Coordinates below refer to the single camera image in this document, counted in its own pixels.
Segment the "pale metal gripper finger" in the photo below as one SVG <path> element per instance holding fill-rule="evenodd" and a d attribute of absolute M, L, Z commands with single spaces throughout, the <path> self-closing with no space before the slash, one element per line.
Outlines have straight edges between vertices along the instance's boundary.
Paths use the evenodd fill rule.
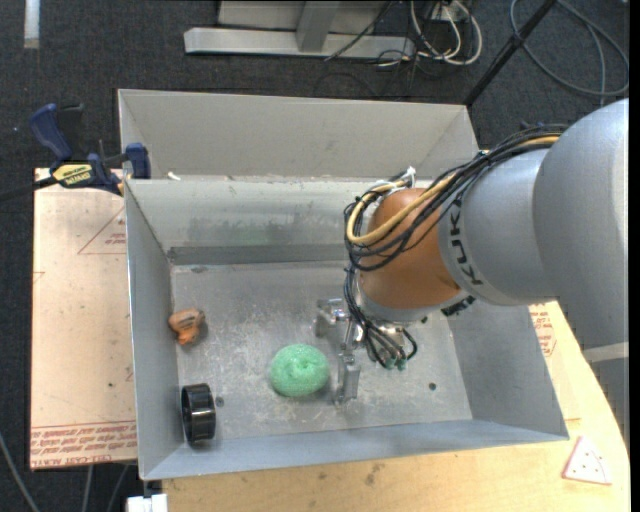
<path fill-rule="evenodd" d="M 316 304 L 314 333 L 318 338 L 342 339 L 349 322 L 349 312 L 342 298 L 319 300 Z"/>
<path fill-rule="evenodd" d="M 360 372 L 361 367 L 353 354 L 346 352 L 339 354 L 337 384 L 334 393 L 336 404 L 344 404 L 357 398 Z"/>

